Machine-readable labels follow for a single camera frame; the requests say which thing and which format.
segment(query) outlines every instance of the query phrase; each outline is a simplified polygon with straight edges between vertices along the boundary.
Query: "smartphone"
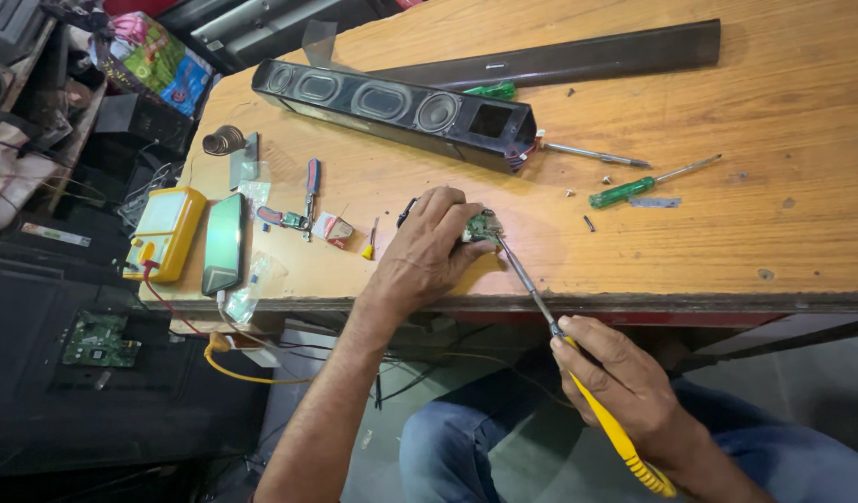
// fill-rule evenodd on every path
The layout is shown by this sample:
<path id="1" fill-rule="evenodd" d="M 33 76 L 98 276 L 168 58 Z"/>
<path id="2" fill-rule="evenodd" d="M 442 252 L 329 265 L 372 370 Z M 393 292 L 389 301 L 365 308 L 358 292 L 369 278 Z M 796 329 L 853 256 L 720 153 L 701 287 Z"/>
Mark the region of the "smartphone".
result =
<path id="1" fill-rule="evenodd" d="M 244 207 L 242 194 L 234 194 L 211 207 L 205 232 L 205 296 L 229 290 L 243 281 Z"/>

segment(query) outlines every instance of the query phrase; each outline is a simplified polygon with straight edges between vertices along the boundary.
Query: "yellow soldering iron handle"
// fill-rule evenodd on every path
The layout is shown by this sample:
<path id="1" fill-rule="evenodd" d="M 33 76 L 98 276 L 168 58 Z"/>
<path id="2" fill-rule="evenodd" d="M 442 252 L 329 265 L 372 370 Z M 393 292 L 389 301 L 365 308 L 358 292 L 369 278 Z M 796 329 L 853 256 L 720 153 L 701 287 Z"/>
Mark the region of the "yellow soldering iron handle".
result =
<path id="1" fill-rule="evenodd" d="M 571 337 L 566 336 L 562 338 L 573 348 L 579 348 L 579 345 L 575 344 L 575 341 Z M 602 430 L 606 432 L 606 436 L 613 442 L 615 451 L 625 460 L 625 464 L 627 464 L 627 467 L 630 468 L 636 478 L 656 494 L 664 497 L 677 496 L 678 492 L 674 489 L 674 485 L 668 480 L 668 477 L 655 466 L 645 463 L 640 459 L 640 456 L 637 455 L 637 450 L 634 448 L 634 442 L 627 437 L 624 428 L 621 428 L 619 422 L 615 420 L 613 415 L 609 414 L 606 407 L 597 402 L 590 391 L 587 391 L 587 388 L 581 384 L 579 378 L 575 377 L 575 374 L 569 372 L 569 375 L 572 376 L 572 381 L 579 387 L 579 391 L 581 391 L 587 403 L 590 404 L 593 413 L 597 416 L 597 420 L 600 421 Z"/>

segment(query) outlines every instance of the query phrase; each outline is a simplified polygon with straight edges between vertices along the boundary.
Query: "blue jeans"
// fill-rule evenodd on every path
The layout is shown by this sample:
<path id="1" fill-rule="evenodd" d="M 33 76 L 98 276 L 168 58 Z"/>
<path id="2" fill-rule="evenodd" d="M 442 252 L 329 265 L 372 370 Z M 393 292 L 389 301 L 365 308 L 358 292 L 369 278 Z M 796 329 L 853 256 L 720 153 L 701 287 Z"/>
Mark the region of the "blue jeans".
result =
<path id="1" fill-rule="evenodd" d="M 547 389 L 558 387 L 552 359 L 519 370 Z M 731 394 L 683 378 L 671 385 L 681 406 L 780 503 L 858 503 L 858 453 Z M 488 453 L 547 399 L 535 385 L 504 369 L 423 406 L 401 434 L 408 503 L 501 502 Z"/>

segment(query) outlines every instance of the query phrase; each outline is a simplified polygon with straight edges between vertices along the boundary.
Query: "right hand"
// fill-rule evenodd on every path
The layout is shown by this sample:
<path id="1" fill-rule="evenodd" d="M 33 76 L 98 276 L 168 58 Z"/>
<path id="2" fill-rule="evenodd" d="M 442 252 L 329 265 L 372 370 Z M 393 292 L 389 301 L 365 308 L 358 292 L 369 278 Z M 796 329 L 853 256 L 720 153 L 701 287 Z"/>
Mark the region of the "right hand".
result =
<path id="1" fill-rule="evenodd" d="M 678 403 L 656 360 L 624 334 L 581 316 L 563 316 L 558 325 L 602 363 L 600 368 L 557 337 L 551 340 L 562 390 L 587 424 L 600 422 L 569 372 L 621 424 L 640 457 L 657 468 L 680 469 L 692 462 L 694 451 L 711 444 L 708 430 Z"/>

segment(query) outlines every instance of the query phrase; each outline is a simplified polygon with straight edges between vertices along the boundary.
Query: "green circuit board on floor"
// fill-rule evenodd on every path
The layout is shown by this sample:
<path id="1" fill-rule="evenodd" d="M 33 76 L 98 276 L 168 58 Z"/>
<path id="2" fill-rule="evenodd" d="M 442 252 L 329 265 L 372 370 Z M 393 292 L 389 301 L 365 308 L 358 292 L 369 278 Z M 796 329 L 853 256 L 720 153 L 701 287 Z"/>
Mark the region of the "green circuit board on floor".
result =
<path id="1" fill-rule="evenodd" d="M 467 221 L 467 228 L 463 229 L 463 235 L 460 236 L 460 239 L 464 243 L 490 239 L 496 245 L 501 246 L 501 240 L 498 239 L 497 234 L 500 234 L 502 230 L 501 221 L 494 216 L 493 211 L 486 209 Z"/>
<path id="2" fill-rule="evenodd" d="M 140 341 L 122 338 L 127 316 L 79 311 L 62 354 L 65 365 L 133 367 Z"/>

